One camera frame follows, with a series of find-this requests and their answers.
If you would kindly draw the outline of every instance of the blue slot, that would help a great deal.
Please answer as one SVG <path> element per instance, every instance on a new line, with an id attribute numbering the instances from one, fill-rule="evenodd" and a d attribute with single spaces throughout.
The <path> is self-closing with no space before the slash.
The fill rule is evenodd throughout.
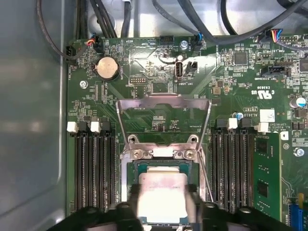
<path id="1" fill-rule="evenodd" d="M 290 225 L 295 231 L 303 231 L 303 210 L 298 205 L 290 205 Z"/>

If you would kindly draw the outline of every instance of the white slot latch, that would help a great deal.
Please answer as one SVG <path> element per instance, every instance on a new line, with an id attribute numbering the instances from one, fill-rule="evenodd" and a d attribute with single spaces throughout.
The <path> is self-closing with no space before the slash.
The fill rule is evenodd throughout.
<path id="1" fill-rule="evenodd" d="M 79 128 L 78 128 L 78 125 L 77 125 L 76 122 L 74 122 L 74 121 L 68 121 L 68 122 L 67 122 L 67 128 L 66 128 L 66 130 L 67 130 L 68 132 L 77 133 L 78 130 L 79 130 Z"/>
<path id="2" fill-rule="evenodd" d="M 92 121 L 90 129 L 91 129 L 91 132 L 100 133 L 101 132 L 100 122 Z"/>
<path id="3" fill-rule="evenodd" d="M 237 118 L 229 118 L 227 127 L 228 127 L 228 130 L 237 129 Z"/>
<path id="4" fill-rule="evenodd" d="M 269 123 L 267 122 L 261 122 L 257 126 L 254 126 L 255 130 L 262 133 L 269 132 Z"/>

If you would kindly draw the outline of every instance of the usb port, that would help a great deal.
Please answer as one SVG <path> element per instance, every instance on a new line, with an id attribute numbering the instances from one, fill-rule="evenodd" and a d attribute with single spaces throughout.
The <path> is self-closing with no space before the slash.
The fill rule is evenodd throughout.
<path id="1" fill-rule="evenodd" d="M 176 78 L 183 77 L 183 63 L 182 62 L 175 63 L 175 77 Z"/>

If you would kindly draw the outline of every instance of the motherboard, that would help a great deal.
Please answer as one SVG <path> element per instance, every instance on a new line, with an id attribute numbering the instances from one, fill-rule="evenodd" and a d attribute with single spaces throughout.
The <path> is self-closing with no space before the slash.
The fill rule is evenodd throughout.
<path id="1" fill-rule="evenodd" d="M 69 62 L 67 214 L 107 210 L 140 183 L 143 224 L 188 225 L 183 190 L 194 184 L 221 209 L 307 228 L 307 100 L 308 54 L 260 36 L 97 37 Z"/>

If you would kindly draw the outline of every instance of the green circuit board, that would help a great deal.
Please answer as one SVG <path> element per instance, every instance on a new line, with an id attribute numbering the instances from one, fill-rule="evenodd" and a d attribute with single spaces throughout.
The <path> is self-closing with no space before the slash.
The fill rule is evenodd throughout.
<path id="1" fill-rule="evenodd" d="M 170 41 L 164 40 L 163 45 L 161 39 L 102 39 L 104 55 L 113 57 L 120 66 L 119 76 L 111 82 L 102 81 L 93 71 L 93 63 L 100 58 L 93 47 L 69 66 L 68 121 L 87 122 L 88 125 L 93 120 L 110 122 L 112 128 L 110 136 L 113 138 L 109 144 L 113 146 L 114 155 L 109 161 L 114 169 L 109 177 L 114 176 L 113 202 L 121 201 L 120 154 L 124 149 L 116 102 L 140 99 L 152 93 L 177 93 L 185 98 L 210 99 L 212 102 L 203 140 L 211 178 L 211 136 L 216 132 L 217 120 L 228 120 L 235 113 L 250 119 L 253 136 L 249 141 L 251 173 L 247 177 L 251 178 L 252 184 L 251 203 L 290 225 L 289 205 L 298 203 L 298 193 L 308 195 L 307 106 L 300 109 L 290 106 L 290 101 L 294 102 L 296 98 L 308 99 L 307 54 L 270 41 L 259 42 L 257 37 L 228 46 L 207 47 L 202 41 L 198 51 L 194 51 L 194 37 L 169 37 Z M 180 48 L 183 40 L 188 42 L 185 50 Z M 304 36 L 282 36 L 281 40 L 290 44 L 308 44 Z M 71 47 L 78 50 L 85 42 L 73 41 Z M 181 78 L 175 77 L 175 60 L 179 56 L 183 58 L 185 73 Z M 194 62 L 197 68 L 190 72 L 187 66 Z M 80 87 L 81 81 L 86 81 L 86 88 Z M 168 105 L 131 109 L 123 114 L 129 134 L 137 134 L 141 142 L 165 145 L 186 142 L 191 134 L 198 134 L 203 119 L 200 110 L 173 109 Z M 254 126 L 259 123 L 268 123 L 268 133 L 254 132 Z M 73 137 L 68 138 L 67 214 L 76 208 L 76 142 Z M 298 149 L 306 154 L 294 155 Z M 87 161 L 91 165 L 95 158 Z"/>

